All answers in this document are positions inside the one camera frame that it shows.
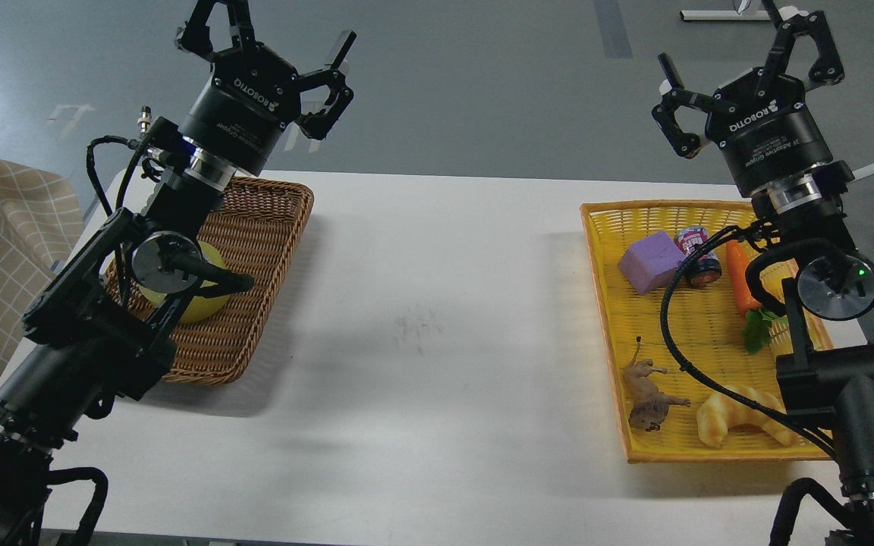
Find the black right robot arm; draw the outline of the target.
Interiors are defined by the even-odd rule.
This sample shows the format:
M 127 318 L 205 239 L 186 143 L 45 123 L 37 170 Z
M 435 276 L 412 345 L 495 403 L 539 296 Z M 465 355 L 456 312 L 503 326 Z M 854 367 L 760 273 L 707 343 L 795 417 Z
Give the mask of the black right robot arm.
M 756 215 L 749 227 L 719 229 L 680 264 L 660 304 L 660 331 L 684 373 L 786 426 L 836 464 L 837 494 L 812 479 L 786 487 L 770 544 L 791 542 L 810 497 L 839 524 L 826 544 L 874 545 L 874 259 L 857 249 L 841 204 L 856 175 L 833 158 L 806 100 L 808 91 L 842 82 L 845 71 L 823 11 L 762 6 L 775 28 L 766 59 L 713 93 L 688 89 L 672 59 L 659 56 L 665 83 L 652 115 L 660 130 L 682 158 L 717 145 Z M 746 272 L 750 293 L 787 322 L 791 345 L 775 360 L 781 410 L 722 387 L 672 336 L 677 284 L 729 241 L 757 251 Z

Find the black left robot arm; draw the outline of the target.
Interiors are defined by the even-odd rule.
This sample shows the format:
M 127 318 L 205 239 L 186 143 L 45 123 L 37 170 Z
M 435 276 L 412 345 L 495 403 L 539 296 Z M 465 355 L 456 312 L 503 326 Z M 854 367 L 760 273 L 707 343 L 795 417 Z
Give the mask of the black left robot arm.
M 197 236 L 237 172 L 260 173 L 288 125 L 323 140 L 354 97 L 344 31 L 322 68 L 305 74 L 256 40 L 246 1 L 226 1 L 231 45 L 209 37 L 214 1 L 198 1 L 174 43 L 211 75 L 183 124 L 143 107 L 140 137 L 107 220 L 22 317 L 34 344 L 0 387 L 0 545 L 36 545 L 52 487 L 93 483 L 73 543 L 90 542 L 108 494 L 100 469 L 51 469 L 82 417 L 116 397 L 139 400 L 171 368 L 170 336 L 195 297 L 246 293 L 256 281 L 209 263 Z

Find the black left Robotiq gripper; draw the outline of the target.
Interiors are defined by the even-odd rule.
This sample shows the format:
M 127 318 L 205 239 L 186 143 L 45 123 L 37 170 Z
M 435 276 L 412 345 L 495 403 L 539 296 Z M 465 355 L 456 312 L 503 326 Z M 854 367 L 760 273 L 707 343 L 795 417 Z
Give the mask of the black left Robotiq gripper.
M 209 17 L 215 5 L 228 14 L 231 48 L 216 52 Z M 195 1 L 177 28 L 174 46 L 212 62 L 212 73 L 179 127 L 195 146 L 241 171 L 259 174 L 278 140 L 296 120 L 310 140 L 324 140 L 354 99 L 342 70 L 357 32 L 341 32 L 322 69 L 298 73 L 263 42 L 257 42 L 249 1 Z M 322 107 L 301 114 L 299 93 L 325 87 Z

